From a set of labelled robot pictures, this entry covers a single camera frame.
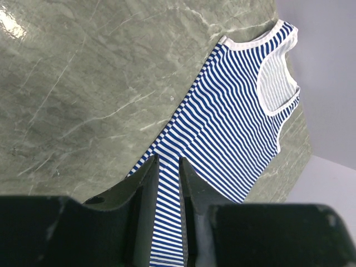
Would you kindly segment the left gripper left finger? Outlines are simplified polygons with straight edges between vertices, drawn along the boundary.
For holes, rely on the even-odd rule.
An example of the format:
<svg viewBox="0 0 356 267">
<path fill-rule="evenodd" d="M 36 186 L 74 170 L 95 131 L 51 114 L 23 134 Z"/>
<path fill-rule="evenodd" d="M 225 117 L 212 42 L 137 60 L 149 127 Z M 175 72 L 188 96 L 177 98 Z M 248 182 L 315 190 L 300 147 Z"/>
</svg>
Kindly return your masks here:
<svg viewBox="0 0 356 267">
<path fill-rule="evenodd" d="M 81 203 L 69 196 L 1 197 L 2 266 L 148 266 L 159 158 Z"/>
</svg>

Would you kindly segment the blue white striped tank top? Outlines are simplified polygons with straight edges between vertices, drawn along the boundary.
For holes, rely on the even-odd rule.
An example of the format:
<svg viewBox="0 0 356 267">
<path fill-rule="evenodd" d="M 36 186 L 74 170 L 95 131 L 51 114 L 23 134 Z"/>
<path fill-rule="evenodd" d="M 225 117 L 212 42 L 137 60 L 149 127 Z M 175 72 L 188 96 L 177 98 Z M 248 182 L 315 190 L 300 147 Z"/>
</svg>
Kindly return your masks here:
<svg viewBox="0 0 356 267">
<path fill-rule="evenodd" d="M 280 133 L 299 104 L 300 88 L 285 55 L 298 29 L 278 20 L 258 38 L 236 43 L 223 36 L 174 112 L 141 156 L 138 170 L 159 156 L 149 266 L 184 266 L 179 159 L 234 203 L 242 203 L 280 152 Z"/>
</svg>

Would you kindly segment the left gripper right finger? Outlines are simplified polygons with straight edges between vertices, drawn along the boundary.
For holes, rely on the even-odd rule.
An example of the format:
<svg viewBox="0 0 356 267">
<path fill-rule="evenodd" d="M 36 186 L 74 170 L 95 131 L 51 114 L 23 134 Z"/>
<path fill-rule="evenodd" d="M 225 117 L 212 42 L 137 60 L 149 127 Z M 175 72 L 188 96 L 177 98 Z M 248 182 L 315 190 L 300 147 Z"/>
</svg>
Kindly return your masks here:
<svg viewBox="0 0 356 267">
<path fill-rule="evenodd" d="M 179 161 L 185 266 L 354 266 L 341 217 L 321 204 L 236 204 Z"/>
</svg>

